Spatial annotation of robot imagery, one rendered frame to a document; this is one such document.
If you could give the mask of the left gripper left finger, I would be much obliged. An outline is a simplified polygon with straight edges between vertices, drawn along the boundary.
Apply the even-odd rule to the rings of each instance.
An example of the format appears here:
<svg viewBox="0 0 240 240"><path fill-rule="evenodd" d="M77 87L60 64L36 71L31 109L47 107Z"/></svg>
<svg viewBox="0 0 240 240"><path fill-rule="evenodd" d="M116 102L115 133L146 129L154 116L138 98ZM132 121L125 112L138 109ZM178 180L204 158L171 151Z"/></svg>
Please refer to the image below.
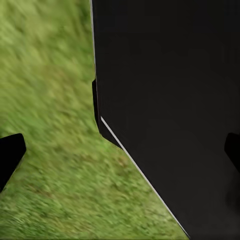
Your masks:
<svg viewBox="0 0 240 240"><path fill-rule="evenodd" d="M26 152L21 133L0 138L0 193Z"/></svg>

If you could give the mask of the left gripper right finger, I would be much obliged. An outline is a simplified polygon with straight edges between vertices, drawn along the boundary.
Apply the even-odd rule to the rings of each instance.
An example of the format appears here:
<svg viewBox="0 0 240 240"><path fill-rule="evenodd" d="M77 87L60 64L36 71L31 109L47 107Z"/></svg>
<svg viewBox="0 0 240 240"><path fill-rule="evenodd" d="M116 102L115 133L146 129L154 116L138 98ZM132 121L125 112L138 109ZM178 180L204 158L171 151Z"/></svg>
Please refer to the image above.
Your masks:
<svg viewBox="0 0 240 240"><path fill-rule="evenodd" d="M228 133L224 151L240 173L240 135L235 133Z"/></svg>

